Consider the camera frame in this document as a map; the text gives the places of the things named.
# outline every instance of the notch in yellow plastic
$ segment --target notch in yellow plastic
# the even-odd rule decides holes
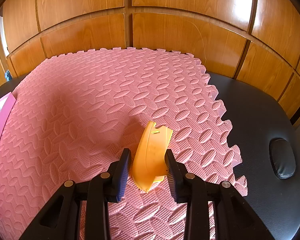
[[[149,121],[140,140],[132,164],[132,178],[137,187],[149,192],[153,182],[159,182],[168,174],[164,155],[168,148],[173,130]]]

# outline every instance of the yellow object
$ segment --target yellow object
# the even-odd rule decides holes
[[[153,182],[162,181],[168,174],[164,155],[173,130],[149,121],[142,134],[136,156],[132,164],[132,178],[137,187],[148,192]]]

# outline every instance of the diamond plate pattern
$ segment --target diamond plate pattern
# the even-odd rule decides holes
[[[14,90],[17,98],[0,141],[0,235],[18,239],[67,179],[82,182],[105,171],[122,149],[135,154],[149,120],[174,130],[177,161],[205,179],[230,181],[247,194],[242,162],[228,147],[232,125],[209,75],[191,54],[158,49],[101,49],[46,59]],[[210,238],[215,237],[210,205]],[[84,235],[84,208],[81,239]],[[148,194],[128,179],[121,203],[109,205],[115,240],[183,239],[186,205],[167,180]]]

